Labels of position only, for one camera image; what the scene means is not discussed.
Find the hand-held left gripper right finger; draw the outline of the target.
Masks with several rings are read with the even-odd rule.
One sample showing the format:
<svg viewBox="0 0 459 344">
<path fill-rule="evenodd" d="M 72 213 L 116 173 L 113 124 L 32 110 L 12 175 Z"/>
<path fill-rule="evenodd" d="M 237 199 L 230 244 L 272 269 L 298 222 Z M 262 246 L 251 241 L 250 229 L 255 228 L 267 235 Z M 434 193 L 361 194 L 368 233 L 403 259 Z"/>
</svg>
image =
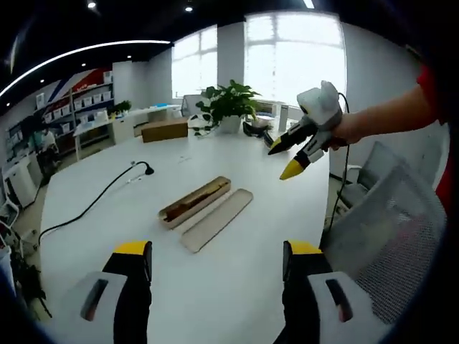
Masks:
<svg viewBox="0 0 459 344">
<path fill-rule="evenodd" d="M 308 242 L 283 242 L 282 303 L 282 343 L 379 343 L 386 335 L 369 294 Z"/>
</svg>

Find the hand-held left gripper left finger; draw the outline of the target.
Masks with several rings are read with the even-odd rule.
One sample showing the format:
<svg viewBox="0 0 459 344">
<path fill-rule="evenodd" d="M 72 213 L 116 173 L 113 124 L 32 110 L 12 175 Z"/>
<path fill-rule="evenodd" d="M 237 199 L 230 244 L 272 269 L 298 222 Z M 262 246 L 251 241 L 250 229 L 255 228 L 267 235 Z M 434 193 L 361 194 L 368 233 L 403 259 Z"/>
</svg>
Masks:
<svg viewBox="0 0 459 344">
<path fill-rule="evenodd" d="M 70 288 L 52 318 L 55 343 L 146 343 L 152 301 L 150 241 L 117 247 L 104 268 Z"/>
</svg>

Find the person's right hand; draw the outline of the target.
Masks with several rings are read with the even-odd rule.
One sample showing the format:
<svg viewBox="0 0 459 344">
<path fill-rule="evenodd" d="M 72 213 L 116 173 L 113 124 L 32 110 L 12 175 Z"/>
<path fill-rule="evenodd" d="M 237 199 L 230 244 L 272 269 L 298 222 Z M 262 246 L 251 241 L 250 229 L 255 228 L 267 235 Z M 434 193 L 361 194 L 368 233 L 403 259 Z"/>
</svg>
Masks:
<svg viewBox="0 0 459 344">
<path fill-rule="evenodd" d="M 360 115 L 350 113 L 343 115 L 341 122 L 332 130 L 332 136 L 329 148 L 337 151 L 341 147 L 357 143 L 361 140 L 361 131 L 359 128 Z"/>
</svg>

